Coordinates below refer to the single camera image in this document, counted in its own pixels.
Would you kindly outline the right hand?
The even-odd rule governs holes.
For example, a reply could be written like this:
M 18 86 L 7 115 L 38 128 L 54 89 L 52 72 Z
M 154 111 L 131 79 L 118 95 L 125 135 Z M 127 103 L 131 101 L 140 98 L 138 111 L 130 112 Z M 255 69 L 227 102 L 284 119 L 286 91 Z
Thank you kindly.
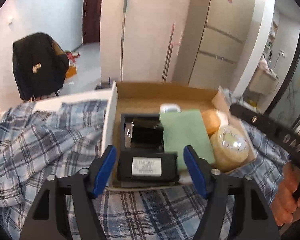
M 298 189 L 300 170 L 288 162 L 283 167 L 283 180 L 270 208 L 277 226 L 291 224 L 300 219 L 300 198 L 295 200 L 293 193 Z

